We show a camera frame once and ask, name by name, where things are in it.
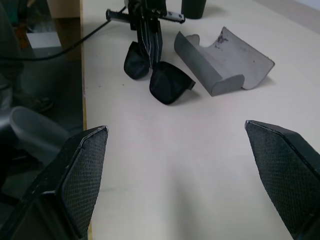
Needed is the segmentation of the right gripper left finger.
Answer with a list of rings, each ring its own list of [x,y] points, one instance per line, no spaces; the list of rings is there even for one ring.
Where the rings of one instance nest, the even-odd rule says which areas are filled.
[[[100,191],[108,128],[69,138],[0,229],[2,240],[86,240]]]

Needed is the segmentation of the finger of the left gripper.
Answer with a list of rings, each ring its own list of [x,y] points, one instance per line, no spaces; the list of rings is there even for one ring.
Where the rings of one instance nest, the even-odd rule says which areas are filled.
[[[158,62],[161,61],[163,50],[163,38],[161,31],[161,24],[159,20],[151,21],[151,36],[152,36],[152,65],[154,68]]]
[[[141,52],[145,57],[146,61],[149,64],[149,67],[152,66],[151,61],[151,47],[150,47],[150,38],[146,29],[146,22],[144,20],[137,20],[137,38],[138,43],[141,48]]]

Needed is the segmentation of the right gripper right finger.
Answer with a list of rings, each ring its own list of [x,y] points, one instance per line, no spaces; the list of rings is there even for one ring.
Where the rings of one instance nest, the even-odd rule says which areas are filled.
[[[294,240],[320,238],[320,155],[297,132],[245,122],[260,180]]]

